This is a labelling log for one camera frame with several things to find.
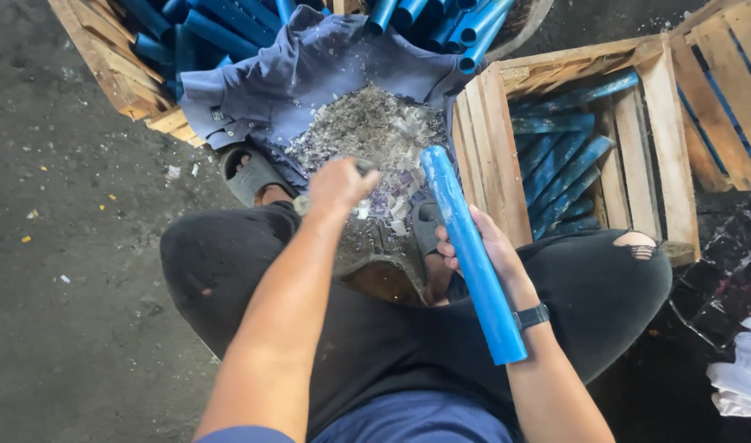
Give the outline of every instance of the sandal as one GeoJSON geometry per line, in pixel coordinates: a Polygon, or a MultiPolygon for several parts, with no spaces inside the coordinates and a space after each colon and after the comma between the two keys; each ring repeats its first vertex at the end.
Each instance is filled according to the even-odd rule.
{"type": "Polygon", "coordinates": [[[299,195],[260,152],[242,144],[232,147],[223,155],[220,174],[233,195],[247,207],[255,206],[255,197],[267,185],[280,185],[292,198],[299,195]],[[242,164],[245,155],[249,155],[250,160],[242,170],[236,172],[236,166],[242,164]]]}
{"type": "Polygon", "coordinates": [[[411,212],[414,225],[414,237],[420,247],[420,254],[424,258],[428,254],[437,253],[441,239],[435,236],[435,228],[441,224],[441,211],[434,199],[423,200],[414,206],[411,212]]]}

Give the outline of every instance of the concrete floor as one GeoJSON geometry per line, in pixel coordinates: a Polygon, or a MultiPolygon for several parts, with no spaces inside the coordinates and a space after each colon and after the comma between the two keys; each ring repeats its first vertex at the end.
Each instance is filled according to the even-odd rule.
{"type": "MultiPolygon", "coordinates": [[[[520,53],[703,4],[559,0],[520,53]]],[[[217,363],[172,307],[158,244],[181,214],[238,206],[207,155],[116,114],[46,2],[0,0],[0,441],[190,439],[217,363]],[[168,165],[183,173],[166,186],[168,165]]]]}

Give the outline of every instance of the black watch strap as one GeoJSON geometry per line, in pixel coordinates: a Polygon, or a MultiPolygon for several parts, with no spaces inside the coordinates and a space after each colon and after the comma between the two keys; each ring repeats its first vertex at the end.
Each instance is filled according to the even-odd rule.
{"type": "Polygon", "coordinates": [[[545,306],[545,303],[540,303],[539,305],[531,307],[525,311],[513,312],[513,318],[515,319],[515,326],[518,327],[518,330],[531,328],[550,320],[548,307],[545,306]]]}

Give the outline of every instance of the debris pile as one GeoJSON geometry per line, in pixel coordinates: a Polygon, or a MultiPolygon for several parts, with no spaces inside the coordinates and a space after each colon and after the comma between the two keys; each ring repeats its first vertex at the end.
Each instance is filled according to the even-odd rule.
{"type": "Polygon", "coordinates": [[[312,175],[334,158],[369,160],[382,178],[370,197],[360,202],[359,217],[401,221],[407,216],[411,197],[426,185],[422,149],[447,146],[442,111],[370,84],[310,113],[315,119],[286,149],[305,174],[312,175]]]}

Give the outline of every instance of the hand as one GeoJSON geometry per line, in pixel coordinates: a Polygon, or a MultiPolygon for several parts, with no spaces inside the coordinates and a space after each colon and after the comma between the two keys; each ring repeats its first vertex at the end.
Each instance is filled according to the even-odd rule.
{"type": "Polygon", "coordinates": [[[379,177],[375,170],[362,177],[351,157],[326,162],[310,179],[310,210],[345,218],[372,191],[379,177]]]}
{"type": "MultiPolygon", "coordinates": [[[[537,292],[509,238],[496,226],[491,216],[485,214],[476,206],[469,205],[469,212],[474,225],[482,234],[482,243],[488,253],[490,263],[501,279],[502,286],[512,296],[515,307],[519,310],[535,307],[539,304],[537,292]]],[[[450,269],[460,272],[455,247],[449,242],[449,233],[444,225],[439,225],[435,229],[435,235],[441,240],[438,249],[444,256],[444,263],[450,269]]]]}

